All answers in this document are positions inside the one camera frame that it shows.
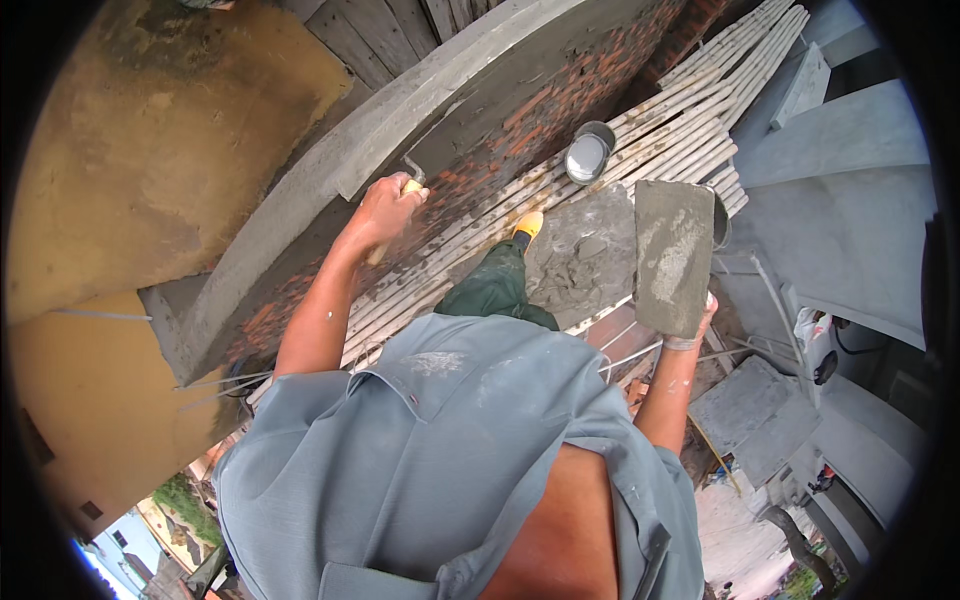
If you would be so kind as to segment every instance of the worker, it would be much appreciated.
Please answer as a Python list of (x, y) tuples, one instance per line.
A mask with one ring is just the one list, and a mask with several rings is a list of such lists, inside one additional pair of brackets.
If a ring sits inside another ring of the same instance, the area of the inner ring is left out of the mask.
[(280, 343), (256, 418), (216, 467), (224, 539), (260, 599), (699, 599), (681, 467), (695, 339), (666, 337), (631, 421), (603, 354), (527, 302), (519, 221), (375, 365), (341, 370), (353, 282), (427, 198), (367, 191)]

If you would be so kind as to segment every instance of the trowel handle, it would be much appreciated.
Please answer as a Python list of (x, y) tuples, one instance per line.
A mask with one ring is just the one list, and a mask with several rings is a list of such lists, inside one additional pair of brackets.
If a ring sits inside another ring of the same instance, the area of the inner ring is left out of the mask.
[[(403, 186), (403, 189), (400, 190), (400, 196), (404, 194), (409, 194), (410, 192), (416, 192), (423, 189), (423, 184), (417, 180), (409, 180)], [(367, 255), (367, 264), (371, 267), (375, 267), (380, 264), (380, 261), (383, 260), (383, 256), (387, 253), (387, 249), (390, 248), (390, 244), (380, 244), (373, 251)]]

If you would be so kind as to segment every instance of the black cable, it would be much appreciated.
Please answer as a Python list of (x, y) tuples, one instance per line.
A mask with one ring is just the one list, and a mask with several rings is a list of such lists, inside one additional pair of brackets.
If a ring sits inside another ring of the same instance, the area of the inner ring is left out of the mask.
[(850, 350), (850, 349), (847, 349), (847, 347), (843, 345), (843, 342), (840, 341), (840, 329), (839, 329), (839, 327), (834, 327), (834, 328), (833, 328), (833, 337), (836, 338), (837, 345), (840, 347), (840, 349), (842, 349), (844, 352), (846, 352), (846, 353), (849, 354), (850, 356), (856, 356), (857, 354), (869, 354), (869, 353), (871, 353), (871, 352), (879, 352), (879, 351), (883, 350), (884, 348), (886, 348), (888, 344), (890, 344), (890, 338), (887, 338), (887, 341), (886, 341), (886, 342), (884, 342), (884, 343), (883, 343), (882, 345), (880, 345), (880, 346), (877, 346), (876, 348), (864, 348), (864, 349), (862, 349), (862, 350)]

